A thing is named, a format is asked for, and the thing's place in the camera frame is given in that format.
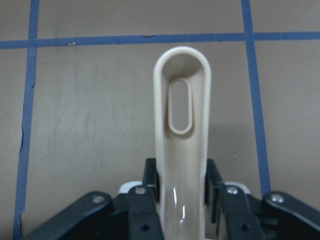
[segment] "screw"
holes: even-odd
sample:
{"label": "screw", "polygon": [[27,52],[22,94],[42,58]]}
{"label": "screw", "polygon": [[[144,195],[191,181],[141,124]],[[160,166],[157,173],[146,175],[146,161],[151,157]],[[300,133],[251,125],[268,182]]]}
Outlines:
{"label": "screw", "polygon": [[105,200],[105,198],[103,196],[93,196],[92,198],[92,202],[94,204],[99,204],[101,202],[103,202]]}
{"label": "screw", "polygon": [[280,194],[276,194],[276,193],[271,195],[271,200],[273,202],[279,203],[279,204],[282,204],[285,201],[283,196],[281,196]]}
{"label": "screw", "polygon": [[235,186],[227,186],[226,187],[226,192],[228,194],[238,194],[238,188]]}
{"label": "screw", "polygon": [[137,187],[134,191],[136,194],[145,194],[146,189],[144,187]]}

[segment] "metal bolt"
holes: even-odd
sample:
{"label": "metal bolt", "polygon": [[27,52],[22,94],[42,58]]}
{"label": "metal bolt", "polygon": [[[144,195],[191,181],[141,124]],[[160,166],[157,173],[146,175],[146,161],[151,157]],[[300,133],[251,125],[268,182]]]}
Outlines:
{"label": "metal bolt", "polygon": [[279,203],[279,204],[282,204],[285,201],[283,196],[281,196],[280,194],[276,194],[276,193],[271,194],[271,200],[273,202]]}
{"label": "metal bolt", "polygon": [[146,189],[144,187],[137,187],[134,191],[136,194],[145,194]]}
{"label": "metal bolt", "polygon": [[93,196],[92,198],[92,202],[94,204],[99,204],[101,202],[103,202],[105,200],[105,198],[103,196]]}
{"label": "metal bolt", "polygon": [[226,187],[226,192],[228,194],[238,194],[238,188],[235,186],[227,186]]}

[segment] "gray surface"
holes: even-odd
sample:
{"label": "gray surface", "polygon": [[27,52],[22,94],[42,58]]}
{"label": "gray surface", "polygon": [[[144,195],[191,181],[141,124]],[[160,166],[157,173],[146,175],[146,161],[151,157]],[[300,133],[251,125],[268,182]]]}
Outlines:
{"label": "gray surface", "polygon": [[[155,156],[153,68],[173,46],[38,49],[25,233],[88,191],[114,197],[122,183],[142,179],[145,159]],[[225,180],[259,196],[245,44],[188,46],[212,67],[208,157]]]}
{"label": "gray surface", "polygon": [[243,32],[234,0],[42,0],[39,38]]}
{"label": "gray surface", "polygon": [[257,42],[271,187],[320,210],[320,42]]}
{"label": "gray surface", "polygon": [[320,31],[319,0],[251,0],[255,32]]}
{"label": "gray surface", "polygon": [[0,41],[28,39],[30,0],[0,1]]}
{"label": "gray surface", "polygon": [[13,231],[24,102],[25,49],[0,50],[0,239]]}

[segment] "oval slot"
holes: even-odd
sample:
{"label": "oval slot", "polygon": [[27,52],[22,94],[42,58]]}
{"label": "oval slot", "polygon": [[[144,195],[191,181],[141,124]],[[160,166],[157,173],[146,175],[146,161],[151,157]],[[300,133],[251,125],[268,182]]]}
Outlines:
{"label": "oval slot", "polygon": [[171,81],[168,89],[168,125],[178,135],[192,127],[192,95],[188,81],[179,78]]}

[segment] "white handle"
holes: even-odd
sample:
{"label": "white handle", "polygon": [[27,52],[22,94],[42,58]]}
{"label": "white handle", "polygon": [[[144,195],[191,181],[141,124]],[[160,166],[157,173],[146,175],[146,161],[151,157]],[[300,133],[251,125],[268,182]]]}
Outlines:
{"label": "white handle", "polygon": [[[187,122],[177,129],[174,84],[187,87]],[[168,240],[205,238],[205,174],[211,70],[197,50],[180,46],[165,52],[153,72],[159,215]]]}

